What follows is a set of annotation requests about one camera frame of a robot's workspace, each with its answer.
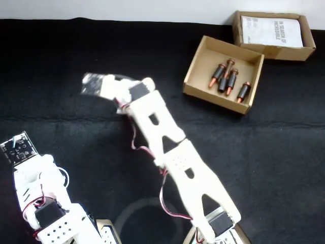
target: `paper booklet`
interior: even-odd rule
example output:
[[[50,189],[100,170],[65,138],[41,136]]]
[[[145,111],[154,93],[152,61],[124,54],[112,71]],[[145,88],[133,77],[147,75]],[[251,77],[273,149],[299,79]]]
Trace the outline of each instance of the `paper booklet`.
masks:
[[[283,47],[303,47],[296,19],[242,17],[243,42]]]

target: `white background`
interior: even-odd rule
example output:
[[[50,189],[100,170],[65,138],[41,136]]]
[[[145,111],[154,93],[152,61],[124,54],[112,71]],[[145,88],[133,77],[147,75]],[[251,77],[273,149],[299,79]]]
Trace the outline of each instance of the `white background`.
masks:
[[[18,19],[231,24],[236,10],[304,14],[311,29],[325,29],[325,0],[0,0],[0,18]]]

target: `robotic arm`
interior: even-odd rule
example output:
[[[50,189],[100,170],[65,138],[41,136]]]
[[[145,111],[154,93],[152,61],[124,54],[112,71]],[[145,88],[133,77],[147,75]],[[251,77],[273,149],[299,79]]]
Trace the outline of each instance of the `robotic arm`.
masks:
[[[22,217],[37,240],[43,244],[120,243],[110,225],[98,228],[80,204],[71,203],[68,173],[57,167],[51,155],[39,155],[25,132],[0,148],[13,166]]]
[[[177,126],[151,78],[132,81],[115,75],[88,73],[83,79],[82,94],[114,101],[117,113],[126,114],[136,122],[148,142],[146,149],[163,172],[164,181],[169,173],[189,214],[188,219],[206,243],[215,243],[240,221],[240,213],[219,178]],[[171,140],[174,146],[166,149],[163,137]],[[202,206],[204,194],[221,207],[208,216],[204,215]]]

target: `black cloth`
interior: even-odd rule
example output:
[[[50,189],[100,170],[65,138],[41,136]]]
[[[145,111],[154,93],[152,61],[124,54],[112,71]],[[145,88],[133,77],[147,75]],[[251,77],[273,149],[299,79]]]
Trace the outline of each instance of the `black cloth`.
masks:
[[[1,20],[0,29],[0,140],[26,130],[69,172],[71,200],[95,218],[115,221],[131,203],[157,197],[161,176],[130,149],[132,129],[113,103],[79,95],[83,74],[150,76],[252,243],[325,243],[325,32],[312,32],[317,50],[306,62],[265,60],[253,107],[240,116],[182,93],[202,35],[232,42],[230,26],[74,19]],[[0,182],[1,242],[34,243],[5,160]],[[165,199],[185,212],[170,178]],[[181,223],[185,237],[190,223]],[[148,207],[130,217],[121,239],[171,243],[174,230]]]

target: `cardboard box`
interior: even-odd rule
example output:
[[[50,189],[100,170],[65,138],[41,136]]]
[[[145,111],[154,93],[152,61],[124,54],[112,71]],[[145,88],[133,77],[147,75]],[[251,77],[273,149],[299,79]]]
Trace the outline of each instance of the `cardboard box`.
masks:
[[[280,47],[261,44],[243,43],[243,30],[241,16],[257,17],[257,18],[286,18],[296,19],[299,21],[300,30],[304,47]],[[299,60],[305,61],[315,50],[316,45],[311,34],[307,19],[303,15],[298,14],[274,14],[262,12],[241,12],[235,13],[233,22],[234,41],[237,46],[247,48],[256,52],[263,53],[265,58],[281,59],[281,60]]]
[[[217,91],[217,84],[211,89],[208,85],[220,63],[229,58],[235,59],[233,68],[238,69],[236,84],[226,97]],[[253,104],[264,55],[211,37],[203,36],[184,79],[183,92],[208,102],[245,114]],[[250,82],[248,97],[237,103],[237,95],[244,82]]]

